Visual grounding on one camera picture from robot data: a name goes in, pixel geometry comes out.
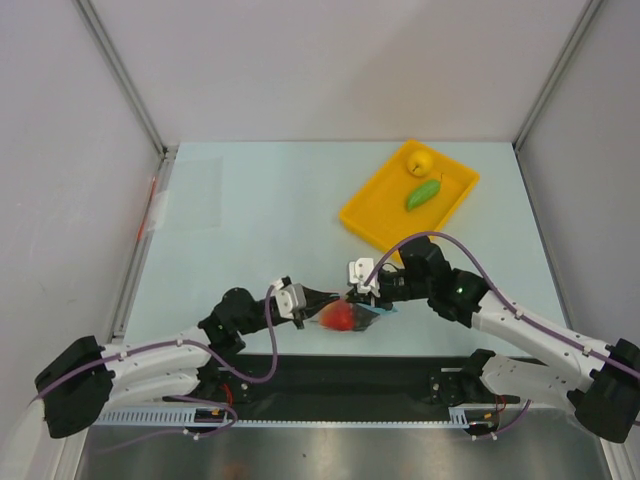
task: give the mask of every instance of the purple cable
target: purple cable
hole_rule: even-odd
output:
[[[408,236],[404,240],[401,240],[400,242],[398,242],[396,245],[394,245],[391,248],[391,250],[389,250],[387,253],[385,253],[382,256],[380,261],[378,261],[376,266],[373,268],[373,271],[371,272],[369,277],[367,277],[366,281],[364,282],[364,285],[365,286],[369,285],[371,280],[373,280],[373,278],[378,273],[378,271],[382,268],[382,266],[389,259],[389,257],[396,252],[396,250],[398,250],[404,244],[406,244],[406,243],[408,243],[408,242],[410,242],[412,240],[415,240],[416,238],[429,237],[429,236],[444,238],[445,240],[450,241],[456,247],[458,247],[460,250],[462,250],[462,252],[467,256],[467,258],[469,260],[471,260],[471,263],[473,263],[473,266],[476,267],[476,269],[478,270],[478,272],[480,273],[482,278],[484,278],[484,280],[487,282],[487,285],[489,286],[489,288],[493,291],[493,293],[496,295],[496,297],[498,297],[498,300],[500,300],[500,302],[505,306],[505,308],[508,309],[513,314],[516,314],[518,312],[518,309],[514,305],[512,305],[511,302],[509,302],[509,300],[500,292],[500,290],[498,290],[498,287],[496,286],[496,284],[493,283],[493,281],[489,277],[489,274],[482,267],[482,265],[480,265],[480,262],[471,253],[471,251],[469,251],[469,249],[467,247],[465,247],[462,243],[460,243],[460,241],[458,239],[456,239],[456,238],[454,238],[451,235],[448,235],[446,233],[442,233],[442,232],[425,231],[425,232],[415,233],[413,235]],[[584,351],[585,346],[582,345],[580,342],[576,342],[572,338],[565,337],[561,333],[554,332],[552,329],[550,329],[550,328],[548,328],[548,327],[546,327],[544,325],[539,324],[538,322],[536,322],[532,318],[528,317],[527,315],[524,315],[524,314],[521,315],[520,319],[523,320],[528,325],[532,326],[533,328],[535,328],[537,330],[540,330],[543,333],[546,333],[550,337],[553,337],[556,340],[560,340],[561,342],[565,343],[566,345],[569,345],[570,347],[575,348],[576,350],[580,350],[581,352]],[[624,373],[626,373],[628,375],[631,375],[632,377],[635,377],[636,380],[640,380],[640,372],[634,370],[633,368],[627,367],[626,365],[618,362],[617,360],[614,360],[612,358],[609,358],[606,355],[603,355],[603,354],[601,354],[599,352],[594,352],[594,351],[589,352],[589,355],[597,358],[598,360],[600,360],[600,361],[602,361],[602,362],[604,362],[604,363],[606,363],[608,365],[611,365],[612,367],[615,367],[615,368],[617,368],[619,370],[622,370]]]
[[[531,400],[527,400],[527,402],[524,404],[524,407],[522,407],[522,410],[520,410],[520,413],[518,413],[516,418],[514,418],[510,424],[505,425],[502,428],[499,428],[498,430],[493,432],[493,434],[488,433],[486,435],[479,435],[476,437],[476,440],[491,440],[494,438],[494,436],[497,436],[498,434],[508,432],[509,430],[511,430],[513,427],[515,427],[518,423],[522,421],[526,413],[529,411],[530,406],[531,406]]]
[[[151,433],[148,433],[146,435],[141,435],[141,436],[139,436],[137,438],[134,438],[132,440],[127,440],[126,442],[119,443],[119,444],[114,445],[112,447],[97,449],[97,450],[95,450],[95,452],[97,454],[99,454],[99,455],[104,455],[105,453],[112,453],[112,452],[115,452],[116,450],[120,450],[122,448],[130,447],[131,445],[135,445],[137,443],[144,442],[145,440],[149,440],[151,438],[160,437],[162,435],[177,435],[177,434],[180,434],[180,435],[190,436],[191,438],[194,438],[197,435],[196,438],[209,438],[209,437],[213,437],[214,435],[219,435],[220,433],[224,432],[225,430],[229,430],[238,421],[238,413],[233,408],[231,408],[229,405],[224,405],[222,403],[212,402],[210,400],[201,400],[199,398],[186,397],[184,395],[175,395],[172,398],[174,398],[176,400],[180,400],[182,402],[200,403],[200,404],[203,404],[203,405],[211,405],[212,407],[219,408],[221,410],[226,410],[233,417],[233,421],[227,423],[226,425],[223,425],[222,427],[218,427],[215,430],[211,430],[210,432],[206,432],[206,433],[196,433],[196,434],[189,433],[189,432],[185,433],[184,429],[165,428],[163,430],[157,430],[155,432],[151,432]]]
[[[241,380],[244,380],[245,382],[249,382],[249,383],[268,382],[269,380],[271,380],[271,378],[273,378],[273,375],[276,373],[276,369],[278,368],[278,345],[276,344],[276,332],[273,327],[273,320],[271,319],[271,310],[269,308],[269,303],[270,303],[269,299],[271,298],[271,294],[273,293],[274,288],[275,287],[273,285],[269,286],[269,288],[267,289],[267,294],[265,296],[265,302],[264,302],[264,316],[267,322],[267,327],[269,329],[269,337],[271,338],[271,347],[273,351],[272,358],[271,358],[271,368],[269,369],[269,371],[264,377],[250,377],[248,375],[245,375],[242,372],[239,372],[238,370],[233,368],[226,360],[224,360],[220,355],[218,355],[216,352],[211,350],[204,343],[200,343],[195,340],[183,340],[182,344],[192,345],[194,347],[200,348],[201,350],[204,350],[213,358],[215,358],[220,363],[220,365],[228,369],[230,373],[240,378]],[[130,357],[133,355],[138,355],[140,353],[148,352],[150,350],[157,350],[159,348],[176,346],[177,342],[178,340],[176,339],[176,340],[169,340],[166,342],[152,343],[150,345],[144,345],[142,347],[132,348],[131,350],[128,350],[126,352],[126,355]],[[62,385],[66,381],[70,380],[76,375],[81,374],[82,372],[86,372],[87,370],[91,370],[93,368],[99,367],[100,365],[104,365],[106,363],[113,362],[115,360],[120,360],[120,359],[121,359],[121,353],[115,353],[113,355],[109,355],[108,357],[101,358],[100,360],[94,360],[93,362],[89,362],[82,365],[81,367],[75,368],[71,370],[69,373],[66,373],[65,375],[57,379],[55,382],[51,382],[51,384],[46,388],[42,389],[42,391],[39,392],[38,395],[36,395],[33,398],[33,400],[31,400],[31,402],[44,398],[52,390],[58,388],[60,385]]]

